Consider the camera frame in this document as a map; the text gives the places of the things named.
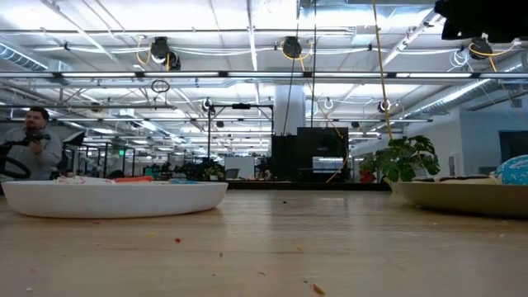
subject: beige plate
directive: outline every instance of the beige plate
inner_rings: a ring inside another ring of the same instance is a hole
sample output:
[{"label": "beige plate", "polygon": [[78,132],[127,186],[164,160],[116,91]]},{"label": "beige plate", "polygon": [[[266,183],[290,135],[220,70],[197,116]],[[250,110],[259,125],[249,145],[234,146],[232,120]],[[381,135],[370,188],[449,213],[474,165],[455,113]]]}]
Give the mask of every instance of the beige plate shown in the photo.
[{"label": "beige plate", "polygon": [[396,192],[424,208],[528,218],[528,186],[397,182]]}]

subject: man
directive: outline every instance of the man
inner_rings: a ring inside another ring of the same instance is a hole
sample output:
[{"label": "man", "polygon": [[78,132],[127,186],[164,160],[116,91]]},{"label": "man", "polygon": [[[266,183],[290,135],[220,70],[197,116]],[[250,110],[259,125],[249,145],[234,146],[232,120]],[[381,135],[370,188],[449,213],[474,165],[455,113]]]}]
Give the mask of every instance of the man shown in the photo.
[{"label": "man", "polygon": [[[50,179],[53,167],[57,166],[62,158],[62,143],[59,137],[49,131],[46,126],[50,120],[48,111],[41,107],[32,107],[26,113],[26,126],[9,130],[3,136],[4,143],[7,141],[22,141],[26,132],[49,135],[49,139],[32,141],[28,146],[13,146],[7,155],[23,163],[31,172],[30,181],[45,181]],[[21,172],[21,170],[10,163],[6,163],[9,172]]]}]

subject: table surface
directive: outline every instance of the table surface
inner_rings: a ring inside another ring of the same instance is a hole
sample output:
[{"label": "table surface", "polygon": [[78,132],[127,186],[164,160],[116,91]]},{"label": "table surface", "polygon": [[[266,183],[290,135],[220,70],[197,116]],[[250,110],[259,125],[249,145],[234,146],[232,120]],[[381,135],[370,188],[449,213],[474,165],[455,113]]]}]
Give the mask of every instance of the table surface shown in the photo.
[{"label": "table surface", "polygon": [[228,191],[203,213],[113,220],[31,218],[0,199],[0,296],[317,296],[314,282],[326,296],[505,297],[527,279],[528,222],[386,193]]}]

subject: food crumb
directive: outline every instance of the food crumb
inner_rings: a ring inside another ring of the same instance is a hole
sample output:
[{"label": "food crumb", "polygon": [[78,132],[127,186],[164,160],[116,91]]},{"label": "food crumb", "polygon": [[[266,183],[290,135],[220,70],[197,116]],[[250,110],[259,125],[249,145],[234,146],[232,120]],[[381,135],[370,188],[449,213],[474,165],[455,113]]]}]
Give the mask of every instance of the food crumb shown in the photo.
[{"label": "food crumb", "polygon": [[323,289],[322,289],[320,286],[318,286],[317,284],[313,283],[313,284],[312,284],[312,289],[313,289],[317,294],[319,294],[319,295],[324,295],[324,291],[323,291]]}]

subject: gray shirt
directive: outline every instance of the gray shirt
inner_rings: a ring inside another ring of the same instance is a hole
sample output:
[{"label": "gray shirt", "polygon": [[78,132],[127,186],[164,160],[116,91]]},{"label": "gray shirt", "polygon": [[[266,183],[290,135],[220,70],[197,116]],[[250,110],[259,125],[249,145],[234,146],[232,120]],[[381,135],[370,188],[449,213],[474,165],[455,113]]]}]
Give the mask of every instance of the gray shirt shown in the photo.
[{"label": "gray shirt", "polygon": [[[41,131],[42,134],[50,136],[49,140],[43,139],[41,141],[44,145],[44,150],[40,154],[35,154],[29,147],[25,146],[13,146],[7,155],[10,158],[14,158],[19,162],[22,162],[31,171],[30,181],[46,181],[50,179],[52,168],[59,164],[62,158],[62,142],[59,136],[44,129]],[[0,140],[0,144],[7,141],[21,141],[26,137],[25,128],[15,128],[9,130]],[[10,163],[6,163],[6,170],[11,172],[22,173],[17,166]]]}]

